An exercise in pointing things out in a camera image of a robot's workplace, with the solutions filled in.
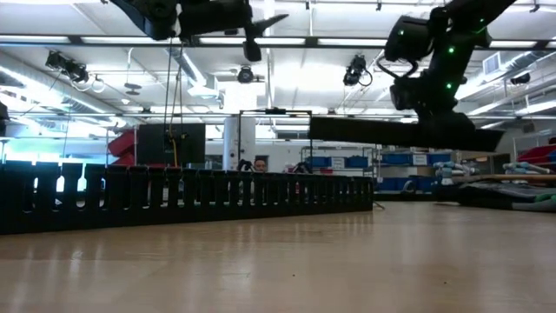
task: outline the person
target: person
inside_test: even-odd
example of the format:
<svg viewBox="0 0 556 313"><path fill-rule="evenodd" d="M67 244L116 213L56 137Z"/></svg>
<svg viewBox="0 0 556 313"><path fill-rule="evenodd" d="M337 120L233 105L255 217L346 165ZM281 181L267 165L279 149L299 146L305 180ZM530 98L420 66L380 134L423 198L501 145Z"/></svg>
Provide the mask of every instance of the person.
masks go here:
<svg viewBox="0 0 556 313"><path fill-rule="evenodd" d="M256 159L255 160L255 171L258 172L267 172L267 162L263 159Z"/></svg>

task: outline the ceiling light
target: ceiling light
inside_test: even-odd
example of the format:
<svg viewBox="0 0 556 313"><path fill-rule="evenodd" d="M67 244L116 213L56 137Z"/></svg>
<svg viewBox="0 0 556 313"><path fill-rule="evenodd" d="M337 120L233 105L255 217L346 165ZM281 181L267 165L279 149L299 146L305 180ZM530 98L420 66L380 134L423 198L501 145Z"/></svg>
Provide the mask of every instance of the ceiling light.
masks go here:
<svg viewBox="0 0 556 313"><path fill-rule="evenodd" d="M204 37L199 38L200 43L204 44L243 44L244 37Z"/></svg>
<svg viewBox="0 0 556 313"><path fill-rule="evenodd" d="M255 41L258 44L290 44L290 45L303 45L305 44L305 38L276 38L276 37L264 37L256 38ZM199 38L200 43L204 44L243 44L245 42L245 37L201 37Z"/></svg>
<svg viewBox="0 0 556 313"><path fill-rule="evenodd" d="M170 44L169 40L155 41L149 37L82 37L81 40L89 44Z"/></svg>
<svg viewBox="0 0 556 313"><path fill-rule="evenodd" d="M263 37L263 38L256 38L255 41L258 44L293 44L293 45L305 44L305 38Z"/></svg>
<svg viewBox="0 0 556 313"><path fill-rule="evenodd" d="M490 48L531 48L536 41L504 41L494 40L490 44Z"/></svg>
<svg viewBox="0 0 556 313"><path fill-rule="evenodd" d="M496 123L490 123L490 124L487 124L487 125L485 125L485 126L481 126L481 128L482 128L483 130L490 130L491 128L501 126L503 123L504 123L504 121L502 121L502 122L496 122Z"/></svg>
<svg viewBox="0 0 556 313"><path fill-rule="evenodd" d="M415 122L419 122L419 118L416 117L404 117L400 119L400 122L402 123L415 123Z"/></svg>
<svg viewBox="0 0 556 313"><path fill-rule="evenodd" d="M319 45L337 45L337 46L368 46L383 47L386 45L386 39L319 39Z"/></svg>
<svg viewBox="0 0 556 313"><path fill-rule="evenodd" d="M490 103L490 104L487 104L487 105L483 105L478 109L472 110L471 112L468 112L467 114L469 116L476 116L476 115L488 112L489 110L492 110L492 109L497 108L499 106L500 106L500 104L498 104L498 103Z"/></svg>
<svg viewBox="0 0 556 313"><path fill-rule="evenodd" d="M556 107L556 101L549 101L545 103L529 105L524 109L518 110L517 112L515 112L515 114L517 115L533 114L536 112L541 112L543 110L549 110L555 107Z"/></svg>
<svg viewBox="0 0 556 313"><path fill-rule="evenodd" d="M0 3L13 4L74 4L74 3L102 3L101 0L0 0Z"/></svg>
<svg viewBox="0 0 556 313"><path fill-rule="evenodd" d="M0 44L2 43L70 43L70 39L65 36L1 35Z"/></svg>

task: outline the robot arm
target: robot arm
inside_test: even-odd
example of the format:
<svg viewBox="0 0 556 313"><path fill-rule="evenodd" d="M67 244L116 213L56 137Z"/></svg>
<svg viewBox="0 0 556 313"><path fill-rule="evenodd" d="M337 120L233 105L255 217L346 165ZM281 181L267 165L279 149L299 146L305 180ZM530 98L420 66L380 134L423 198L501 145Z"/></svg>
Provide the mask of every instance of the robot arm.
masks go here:
<svg viewBox="0 0 556 313"><path fill-rule="evenodd" d="M394 77L390 88L398 110L413 109L420 123L448 119L458 126L473 129L462 115L452 112L454 98L460 85L466 82L464 73L475 46L488 47L492 38L487 26L515 0L454 0L431 11L429 20L401 17L392 29L385 48L388 61L407 60L413 65L399 77L382 65L381 69ZM417 62L433 53L428 69L420 77L409 77L417 70Z"/></svg>
<svg viewBox="0 0 556 313"><path fill-rule="evenodd" d="M148 37L166 40L214 31L245 29L245 57L261 61L261 50L255 42L264 30L286 18L287 14L252 22L253 12L248 0L111 0Z"/></svg>

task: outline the black equipment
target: black equipment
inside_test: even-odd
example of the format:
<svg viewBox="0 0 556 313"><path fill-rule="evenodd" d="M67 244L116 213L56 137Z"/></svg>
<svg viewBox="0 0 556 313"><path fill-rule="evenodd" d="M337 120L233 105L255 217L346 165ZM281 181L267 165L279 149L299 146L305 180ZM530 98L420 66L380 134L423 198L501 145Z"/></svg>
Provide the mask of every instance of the black equipment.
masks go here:
<svg viewBox="0 0 556 313"><path fill-rule="evenodd" d="M251 83L255 79L255 74L248 65L242 66L242 69L237 74L237 81L240 83Z"/></svg>
<svg viewBox="0 0 556 313"><path fill-rule="evenodd" d="M361 77L368 73L371 77L370 83L361 83ZM346 75L344 75L344 85L346 86L355 86L356 84L360 84L361 86L367 87L373 83L373 75L367 70L367 62L365 61L365 56L355 56L353 60L351 60L351 64L346 68Z"/></svg>
<svg viewBox="0 0 556 313"><path fill-rule="evenodd" d="M237 164L237 171L251 171L253 172L253 163L251 161L246 161L241 159Z"/></svg>
<svg viewBox="0 0 556 313"><path fill-rule="evenodd" d="M251 62L261 61L261 49L255 39L288 16L280 14L252 22L253 11L248 0L112 0L112 3L154 40L178 36L183 42L192 43L193 36L215 31L234 34L233 30L243 28L243 53Z"/></svg>
<svg viewBox="0 0 556 313"><path fill-rule="evenodd" d="M140 125L137 131L137 164L205 163L204 123L173 124L170 128L163 124Z"/></svg>
<svg viewBox="0 0 556 313"><path fill-rule="evenodd" d="M311 165L309 165L309 163L307 162L299 162L298 164L295 165L292 172L296 174L313 174L313 170L311 170Z"/></svg>
<svg viewBox="0 0 556 313"><path fill-rule="evenodd" d="M494 151L503 135L498 130L476 130L473 122L462 113L453 112L458 103L454 98L460 85L465 83L464 73L475 46L488 47L492 38L487 26L515 0L454 0L431 11L430 19L401 17L387 40L384 56L377 66L394 77L390 87L392 102L397 110L414 110L419 118L416 125L365 121L367 128L380 123L380 129L393 129L389 134L391 143L407 142L410 146L431 148ZM420 60L433 53L428 69L420 77L411 77L418 69ZM412 69L398 76L381 64L383 59L391 62L404 60ZM325 137L328 130L338 130L334 120L311 125L313 139L333 140ZM363 143L383 141L384 133L370 133ZM354 130L342 141L355 141L361 137ZM474 140L480 139L477 148Z"/></svg>
<svg viewBox="0 0 556 313"><path fill-rule="evenodd" d="M6 136L6 121L9 120L8 107L0 101L0 137Z"/></svg>
<svg viewBox="0 0 556 313"><path fill-rule="evenodd" d="M50 69L62 72L73 82L87 83L89 81L87 65L76 63L74 60L62 56L60 52L51 51L45 65Z"/></svg>

